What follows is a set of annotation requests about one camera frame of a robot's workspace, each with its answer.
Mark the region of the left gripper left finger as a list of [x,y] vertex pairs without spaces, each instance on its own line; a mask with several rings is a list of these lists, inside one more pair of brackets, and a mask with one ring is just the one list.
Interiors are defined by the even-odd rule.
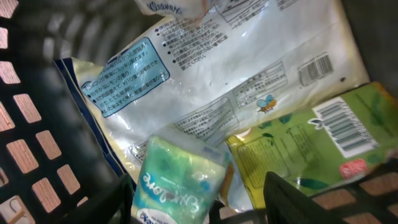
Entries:
[[128,174],[123,174],[107,189],[89,198],[72,212],[66,214],[59,223],[132,223],[131,206],[133,186]]

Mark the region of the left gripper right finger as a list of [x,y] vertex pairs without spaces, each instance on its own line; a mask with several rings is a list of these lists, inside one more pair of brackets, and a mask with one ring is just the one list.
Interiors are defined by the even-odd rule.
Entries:
[[275,172],[264,182],[264,201],[270,224],[344,224]]

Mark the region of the green tea carton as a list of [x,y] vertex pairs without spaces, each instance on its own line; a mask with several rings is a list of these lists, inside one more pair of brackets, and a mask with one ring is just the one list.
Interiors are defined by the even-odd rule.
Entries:
[[264,208],[266,174],[305,195],[363,177],[397,149],[397,100],[377,82],[227,139],[254,208]]

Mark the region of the teal tissue pack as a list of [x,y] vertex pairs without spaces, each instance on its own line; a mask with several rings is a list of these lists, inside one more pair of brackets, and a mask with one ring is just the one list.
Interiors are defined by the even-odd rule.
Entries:
[[202,224],[216,200],[229,155],[196,138],[151,136],[132,201],[141,223]]

